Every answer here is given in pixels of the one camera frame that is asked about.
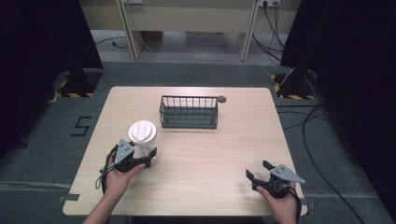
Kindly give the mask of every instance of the person's right hand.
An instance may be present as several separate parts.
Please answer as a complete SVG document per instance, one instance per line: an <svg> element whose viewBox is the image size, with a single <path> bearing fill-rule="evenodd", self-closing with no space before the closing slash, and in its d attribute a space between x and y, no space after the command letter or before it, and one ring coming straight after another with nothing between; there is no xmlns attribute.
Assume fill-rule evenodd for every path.
<svg viewBox="0 0 396 224"><path fill-rule="evenodd" d="M116 153L113 153L108 161L108 163L112 163L114 161ZM116 199L120 199L125 191L129 187L129 182L134 175L137 175L140 171L145 169L145 164L140 164L134 167L132 170L122 173L117 169L113 169L108 172L106 178L106 191L105 194L111 195Z"/></svg>
<svg viewBox="0 0 396 224"><path fill-rule="evenodd" d="M296 188L294 182L290 182L290 185ZM282 199L276 199L263 187L258 186L256 190L270 204L274 218L279 224L296 223L297 202L289 193Z"/></svg>

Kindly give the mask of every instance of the gray carpet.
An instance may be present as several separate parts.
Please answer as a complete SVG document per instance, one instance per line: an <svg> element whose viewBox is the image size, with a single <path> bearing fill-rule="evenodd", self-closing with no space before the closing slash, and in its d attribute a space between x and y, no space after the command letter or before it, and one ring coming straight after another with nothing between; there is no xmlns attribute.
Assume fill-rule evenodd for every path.
<svg viewBox="0 0 396 224"><path fill-rule="evenodd" d="M175 63L104 63L105 71L92 98L58 98L49 105L28 136L28 146L10 150L0 161L0 223L79 223L84 217L63 214L68 193L111 87L201 86L263 87L274 96L282 127L302 185L309 214L299 223L359 223L315 170L304 147L301 122L320 101L276 98L271 79L259 66ZM267 67L273 73L288 68ZM305 138L317 167L343 194L365 223L393 223L363 170L348 157L327 111L305 125ZM90 126L85 136L75 125ZM266 223L275 223L270 217ZM113 217L111 223L124 223ZM225 218L219 223L227 223Z"/></svg>

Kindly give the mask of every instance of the wrist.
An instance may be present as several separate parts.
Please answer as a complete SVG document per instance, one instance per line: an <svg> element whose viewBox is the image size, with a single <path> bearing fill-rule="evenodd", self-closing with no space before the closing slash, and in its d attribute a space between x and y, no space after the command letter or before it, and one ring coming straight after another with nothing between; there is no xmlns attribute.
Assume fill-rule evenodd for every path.
<svg viewBox="0 0 396 224"><path fill-rule="evenodd" d="M115 201L116 203L122 198L123 193L113 192L111 190L106 190L104 198L110 201Z"/></svg>

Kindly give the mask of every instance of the wire basket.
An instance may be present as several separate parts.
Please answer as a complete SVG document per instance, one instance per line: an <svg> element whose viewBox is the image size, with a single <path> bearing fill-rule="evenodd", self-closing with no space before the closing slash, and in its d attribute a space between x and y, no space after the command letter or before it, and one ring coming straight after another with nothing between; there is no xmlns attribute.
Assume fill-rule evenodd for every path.
<svg viewBox="0 0 396 224"><path fill-rule="evenodd" d="M163 128L216 129L218 97L163 95L160 114Z"/></svg>

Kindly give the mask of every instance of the handheld controller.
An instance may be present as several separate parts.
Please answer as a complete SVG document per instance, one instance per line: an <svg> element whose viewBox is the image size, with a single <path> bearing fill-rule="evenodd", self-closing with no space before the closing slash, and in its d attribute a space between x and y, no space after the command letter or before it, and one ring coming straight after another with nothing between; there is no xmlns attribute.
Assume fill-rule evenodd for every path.
<svg viewBox="0 0 396 224"><path fill-rule="evenodd" d="M256 179L254 178L253 173L251 173L248 169L246 170L246 176L251 181L253 190L256 190L258 186L261 186L267 189L274 198L281 199L288 194L290 181L301 184L305 183L303 179L297 176L297 174L295 174L286 165L282 164L275 167L268 161L263 161L262 166L271 173L270 179L268 181Z"/></svg>
<svg viewBox="0 0 396 224"><path fill-rule="evenodd" d="M108 164L108 161L112 154L116 152L114 162ZM151 159L157 155L157 148L150 151L147 157L134 158L134 144L128 143L123 139L120 139L120 143L115 145L107 156L105 166L99 171L101 176L96 181L96 188L99 189L102 185L103 193L106 191L106 177L107 173L113 169L117 169L120 172L126 173L132 170L139 164L145 164L146 168L151 166Z"/></svg>

